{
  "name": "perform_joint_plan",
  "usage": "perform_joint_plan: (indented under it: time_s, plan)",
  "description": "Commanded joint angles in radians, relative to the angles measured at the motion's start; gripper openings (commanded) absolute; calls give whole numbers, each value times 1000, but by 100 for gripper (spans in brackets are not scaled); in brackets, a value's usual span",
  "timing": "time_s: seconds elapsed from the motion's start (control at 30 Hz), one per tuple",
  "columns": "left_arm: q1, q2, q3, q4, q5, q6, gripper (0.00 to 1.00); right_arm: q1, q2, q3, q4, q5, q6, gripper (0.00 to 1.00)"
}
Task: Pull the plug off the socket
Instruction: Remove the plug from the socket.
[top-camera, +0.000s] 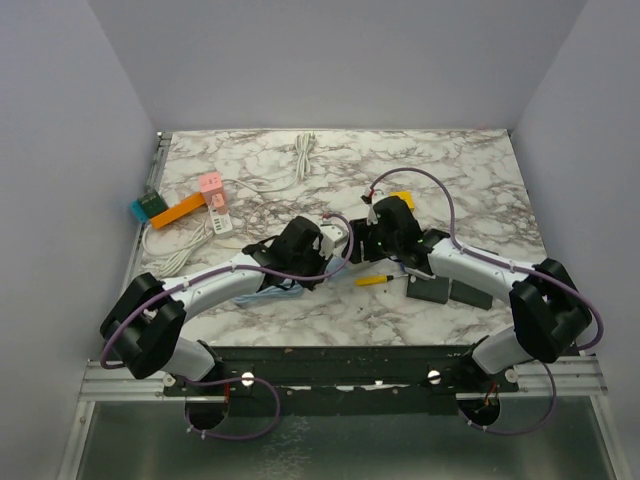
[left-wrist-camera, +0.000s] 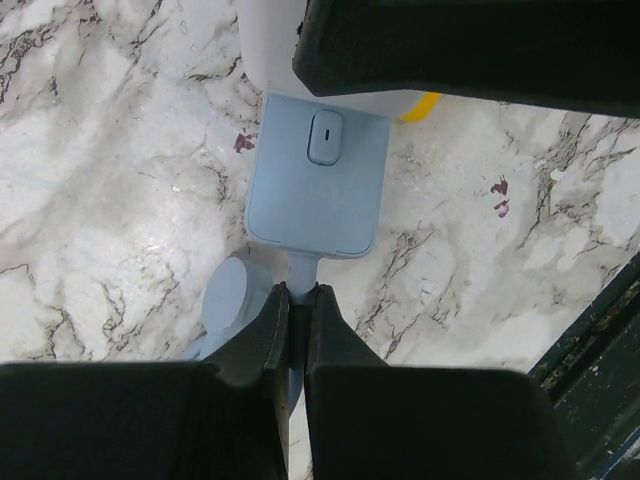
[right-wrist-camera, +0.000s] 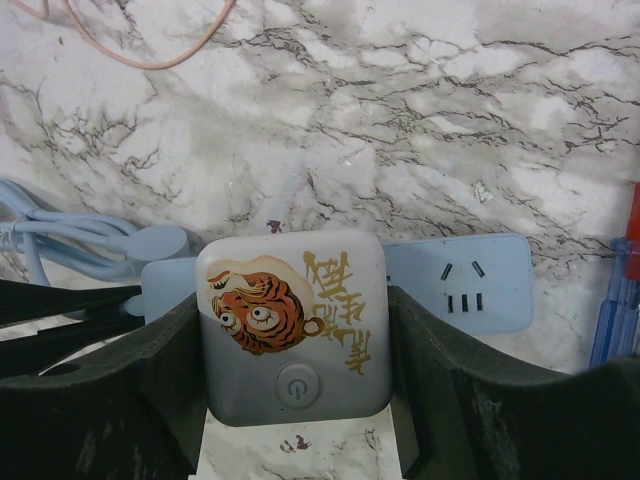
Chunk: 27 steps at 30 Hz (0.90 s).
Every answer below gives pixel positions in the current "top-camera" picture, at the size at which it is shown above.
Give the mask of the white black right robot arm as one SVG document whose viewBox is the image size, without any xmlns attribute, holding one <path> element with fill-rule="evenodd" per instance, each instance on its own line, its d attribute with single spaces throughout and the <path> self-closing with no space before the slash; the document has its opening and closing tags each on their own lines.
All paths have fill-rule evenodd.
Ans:
<svg viewBox="0 0 640 480">
<path fill-rule="evenodd" d="M 507 260 L 457 242 L 452 234 L 423 229 L 406 202 L 390 196 L 353 221 L 350 260 L 376 262 L 394 257 L 415 277 L 446 278 L 508 305 L 513 324 L 479 341 L 459 367 L 461 383 L 481 391 L 499 371 L 538 360 L 555 362 L 591 324 L 592 314 L 564 266 Z"/>
</svg>

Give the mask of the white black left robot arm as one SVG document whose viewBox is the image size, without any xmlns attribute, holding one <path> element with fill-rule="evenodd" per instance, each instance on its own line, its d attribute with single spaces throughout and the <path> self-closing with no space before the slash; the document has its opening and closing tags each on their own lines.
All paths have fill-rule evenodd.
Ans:
<svg viewBox="0 0 640 480">
<path fill-rule="evenodd" d="M 100 327 L 102 368 L 125 368 L 136 379 L 164 372 L 185 378 L 199 394 L 214 392 L 222 377 L 221 359 L 205 341 L 184 338 L 184 325 L 224 302 L 287 280 L 313 289 L 347 239 L 347 231 L 335 224 L 297 216 L 280 234 L 247 245 L 210 269 L 164 280 L 138 275 Z"/>
</svg>

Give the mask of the light blue power strip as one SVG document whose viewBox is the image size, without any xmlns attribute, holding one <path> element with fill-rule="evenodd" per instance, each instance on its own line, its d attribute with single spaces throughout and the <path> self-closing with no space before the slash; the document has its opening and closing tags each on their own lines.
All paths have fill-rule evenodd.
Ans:
<svg viewBox="0 0 640 480">
<path fill-rule="evenodd" d="M 351 274 L 349 269 L 349 263 L 343 265 L 344 259 L 339 256 L 334 256 L 326 266 L 325 272 L 331 273 L 329 280 L 337 280 L 342 277 L 349 276 Z"/>
</svg>

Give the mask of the white tiger cube socket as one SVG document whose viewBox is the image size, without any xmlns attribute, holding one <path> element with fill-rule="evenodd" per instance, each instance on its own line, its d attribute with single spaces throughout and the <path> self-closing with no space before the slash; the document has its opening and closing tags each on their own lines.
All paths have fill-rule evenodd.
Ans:
<svg viewBox="0 0 640 480">
<path fill-rule="evenodd" d="M 349 242 L 349 231 L 344 226 L 329 224 L 324 226 L 323 232 L 329 245 L 333 247 L 333 252 L 341 252 Z"/>
</svg>

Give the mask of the yellow cube socket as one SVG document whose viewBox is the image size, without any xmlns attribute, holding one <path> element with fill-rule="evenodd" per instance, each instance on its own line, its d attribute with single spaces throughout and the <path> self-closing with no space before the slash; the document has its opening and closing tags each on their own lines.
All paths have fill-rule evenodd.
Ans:
<svg viewBox="0 0 640 480">
<path fill-rule="evenodd" d="M 415 210 L 415 203 L 414 203 L 412 194 L 409 191 L 391 192 L 390 195 L 403 200 L 411 212 Z"/>
</svg>

